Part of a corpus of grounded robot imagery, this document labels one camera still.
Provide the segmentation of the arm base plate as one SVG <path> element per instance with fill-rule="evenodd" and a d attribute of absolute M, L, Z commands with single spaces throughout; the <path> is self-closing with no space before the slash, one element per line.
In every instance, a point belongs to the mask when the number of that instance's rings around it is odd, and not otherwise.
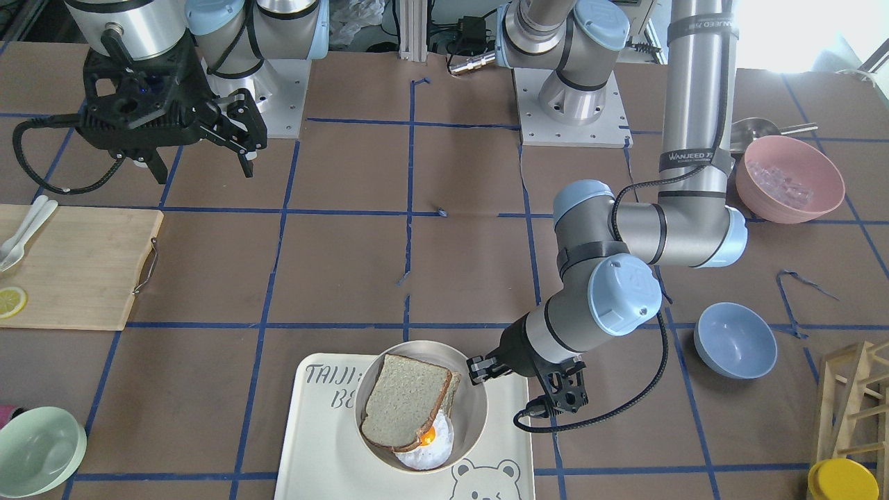
<path fill-rule="evenodd" d="M 311 66 L 310 60 L 265 60 L 253 75 L 237 79 L 209 76 L 208 82 L 220 96 L 248 89 L 269 139 L 298 139 Z"/>
<path fill-rule="evenodd" d="M 524 146 L 633 146 L 614 74 L 590 92 L 567 86 L 554 70 L 516 67 L 513 76 Z"/>

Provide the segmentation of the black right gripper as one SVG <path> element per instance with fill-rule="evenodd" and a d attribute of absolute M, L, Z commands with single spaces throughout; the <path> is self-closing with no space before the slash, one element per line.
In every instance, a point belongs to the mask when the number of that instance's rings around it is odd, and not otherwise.
<path fill-rule="evenodd" d="M 190 35 L 143 60 L 133 59 L 120 35 L 99 41 L 103 51 L 89 51 L 83 66 L 86 104 L 76 127 L 83 139 L 146 163 L 160 185 L 169 171 L 156 149 L 200 140 L 234 152 L 244 176 L 254 177 L 254 152 L 269 139 L 256 101 L 244 88 L 216 95 Z"/>

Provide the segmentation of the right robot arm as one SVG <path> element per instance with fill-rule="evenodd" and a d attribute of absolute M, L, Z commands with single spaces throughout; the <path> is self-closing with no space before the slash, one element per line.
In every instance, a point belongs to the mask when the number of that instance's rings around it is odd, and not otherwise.
<path fill-rule="evenodd" d="M 322 59 L 327 1 L 67 1 L 90 45 L 76 132 L 115 162 L 131 159 L 158 183 L 162 147 L 207 140 L 245 177 L 286 108 L 274 60 Z"/>

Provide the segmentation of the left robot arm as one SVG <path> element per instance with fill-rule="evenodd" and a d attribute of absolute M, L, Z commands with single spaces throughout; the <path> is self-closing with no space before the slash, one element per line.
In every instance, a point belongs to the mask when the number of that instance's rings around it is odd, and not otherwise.
<path fill-rule="evenodd" d="M 544 114 L 566 126 L 600 120 L 629 37 L 623 10 L 610 1 L 512 1 L 497 16 L 496 63 L 549 73 L 538 94 Z M 467 361 L 471 383 L 535 378 L 544 394 L 524 417 L 574 413 L 587 403 L 581 355 L 660 317 L 653 265 L 720 268 L 742 256 L 745 219 L 725 203 L 738 37 L 730 1 L 673 2 L 657 202 L 633 203 L 629 189 L 613 194 L 594 180 L 564 187 L 553 207 L 562 289 L 510 325 L 496 349 Z"/>

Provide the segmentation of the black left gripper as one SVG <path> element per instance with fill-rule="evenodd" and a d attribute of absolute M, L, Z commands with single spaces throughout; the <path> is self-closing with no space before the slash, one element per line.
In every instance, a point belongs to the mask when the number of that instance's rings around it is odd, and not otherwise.
<path fill-rule="evenodd" d="M 534 378 L 542 386 L 543 395 L 528 402 L 527 417 L 553 417 L 561 413 L 577 413 L 588 404 L 582 369 L 586 364 L 579 358 L 550 362 L 537 354 L 528 339 L 525 322 L 515 321 L 499 338 L 499 346 L 485 356 L 466 361 L 471 383 L 519 374 Z"/>

